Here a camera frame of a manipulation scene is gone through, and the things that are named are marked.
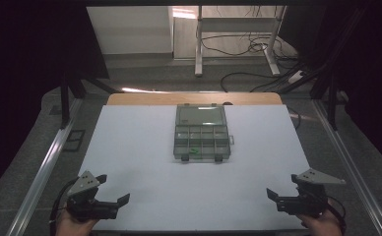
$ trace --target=clear plastic organizer box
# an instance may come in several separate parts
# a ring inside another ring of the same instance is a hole
[[[220,105],[178,105],[173,154],[182,161],[230,157],[230,141],[224,107]]]

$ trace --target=dark background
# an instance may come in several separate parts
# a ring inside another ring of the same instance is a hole
[[[289,6],[280,37],[314,70],[341,40],[353,10],[352,6]],[[350,118],[382,153],[382,1],[370,1],[333,72],[338,88],[349,97]]]
[[[0,177],[64,74],[108,78],[87,9],[0,1]]]

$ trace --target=white board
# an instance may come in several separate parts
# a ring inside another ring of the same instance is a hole
[[[225,107],[234,136],[229,161],[181,163],[173,156],[176,106],[104,106],[80,174],[107,174],[99,201],[130,193],[116,219],[95,230],[299,229],[266,188],[297,196],[290,174],[309,169],[284,105]]]

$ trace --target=black cable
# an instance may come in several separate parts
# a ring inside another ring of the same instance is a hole
[[[297,122],[297,124],[295,126],[295,130],[298,129],[298,127],[301,125],[301,115],[296,110],[292,109],[289,106],[287,106],[286,108],[297,115],[298,122]]]
[[[287,66],[284,66],[282,63],[281,63],[281,60],[280,59],[275,59],[276,62],[277,62],[277,65],[279,65],[281,68],[284,68],[284,69],[291,69],[292,67],[287,67]]]
[[[256,17],[258,17],[259,14],[261,14],[261,17],[262,17],[261,7],[262,7],[262,6],[258,6],[258,12],[256,13]]]
[[[216,6],[216,10],[218,11],[220,17],[222,17],[222,13],[220,13],[220,11],[219,11],[219,6]]]
[[[249,34],[249,47],[248,47],[248,49],[251,52],[254,52],[254,53],[265,51],[268,48],[268,44],[265,43],[265,42],[256,42],[255,41],[255,40],[258,40],[258,39],[262,39],[262,38],[268,38],[268,37],[264,37],[264,36],[258,35],[255,38],[251,38],[251,34]]]
[[[59,192],[59,195],[56,198],[55,202],[53,203],[52,212],[50,213],[50,216],[49,216],[49,232],[50,232],[50,236],[55,236],[56,235],[56,216],[57,216],[57,213],[58,213],[58,209],[59,209],[61,198],[62,198],[63,194],[65,193],[66,189],[68,189],[70,186],[74,185],[75,182],[77,182],[77,180],[78,180],[78,177],[73,179],[73,180],[71,180],[71,181],[69,181],[68,183],[66,183],[66,185]]]
[[[250,11],[252,11],[252,7],[254,7],[254,6],[250,6],[250,8],[249,8],[249,12],[247,12],[247,13],[244,15],[245,17],[250,13]]]
[[[342,211],[343,211],[342,217],[345,218],[345,216],[347,215],[347,210],[345,209],[345,206],[339,200],[333,198],[332,196],[326,196],[326,197],[338,203],[338,205],[342,208]]]
[[[218,51],[220,53],[223,53],[223,54],[226,54],[226,55],[229,55],[229,56],[240,56],[240,55],[243,55],[245,53],[248,53],[249,52],[249,49],[244,51],[244,52],[239,52],[239,53],[228,53],[228,52],[225,52],[225,51],[221,51],[221,50],[218,50],[216,48],[213,48],[213,47],[208,47],[204,44],[204,41],[201,40],[201,44],[208,50],[213,50],[213,51]]]
[[[289,69],[285,74],[279,76],[279,77],[275,77],[275,78],[278,78],[278,79],[283,79],[285,77],[289,77],[289,76],[292,76],[293,74],[295,74],[297,71],[299,71],[299,69],[301,69],[302,67],[304,66],[303,63],[300,63],[298,62],[297,64],[295,64],[291,69]],[[276,84],[275,86],[273,87],[269,87],[269,88],[266,88],[264,91],[267,91],[268,89],[272,89],[272,88],[275,88],[276,86],[279,86],[281,84],[283,84],[286,80],[282,80],[280,81],[278,84]],[[264,86],[268,86],[268,85],[260,85],[260,86],[257,86],[255,88],[253,88],[251,91],[249,92],[253,92],[255,91],[256,89],[258,88],[261,88],[261,87],[264,87]]]
[[[264,75],[258,75],[258,74],[247,73],[247,72],[233,72],[233,73],[229,73],[229,74],[223,76],[221,78],[221,80],[220,80],[220,86],[222,87],[224,92],[228,92],[228,90],[224,87],[224,84],[223,84],[225,78],[227,78],[229,76],[234,76],[234,75],[246,75],[246,76],[255,76],[255,77],[272,78],[272,79],[276,79],[277,78],[277,77],[273,77],[273,76],[264,76]]]
[[[338,219],[342,235],[345,235],[345,232],[347,230],[347,223],[345,222],[345,218],[342,217],[341,214],[329,203],[326,203],[326,208]]]
[[[283,54],[283,56],[279,56],[275,50],[272,50],[274,53],[274,57],[280,61],[298,61],[298,57],[290,57]]]
[[[234,36],[245,36],[246,34],[225,34],[225,35],[215,35],[215,36],[208,36],[208,37],[202,37],[201,39],[203,40],[206,40],[206,39],[211,39],[211,38],[216,38],[216,37],[234,37]],[[267,35],[269,35],[268,33],[266,34],[262,34],[262,35],[265,35],[265,36],[259,36],[259,38],[268,38]]]
[[[275,52],[275,50],[273,50],[275,57],[278,57],[278,58],[287,58],[287,59],[296,59],[296,60],[298,60],[297,57],[289,57],[289,56],[284,55],[284,53],[283,53],[283,43],[282,43],[279,39],[277,39],[277,38],[275,38],[275,41],[277,41],[277,42],[280,44],[280,52],[281,52],[281,54],[283,54],[282,56],[279,56],[279,55]]]

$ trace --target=metal rail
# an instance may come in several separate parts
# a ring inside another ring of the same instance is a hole
[[[55,163],[59,157],[59,153],[62,150],[69,133],[71,132],[81,104],[81,99],[75,99],[72,103],[70,113],[71,118],[69,120],[68,126],[66,126],[65,129],[58,131],[6,235],[23,235],[25,232],[26,227],[28,226],[35,207],[38,203],[38,200],[43,193],[44,187],[46,186],[50,174],[52,173],[53,167],[55,166]]]
[[[366,210],[369,213],[369,216],[372,222],[375,225],[375,228],[378,230],[379,235],[382,236],[382,209],[375,199],[374,195],[369,190],[366,185],[362,175],[356,167],[348,149],[346,148],[344,142],[342,141],[341,136],[338,131],[335,131],[332,125],[326,119],[326,109],[323,107],[323,104],[319,100],[313,100],[314,108],[326,129],[327,134],[329,135],[330,140],[332,141],[339,157],[341,158],[342,164],[350,176],[353,186],[356,188],[357,193],[359,194],[360,199],[362,200]]]

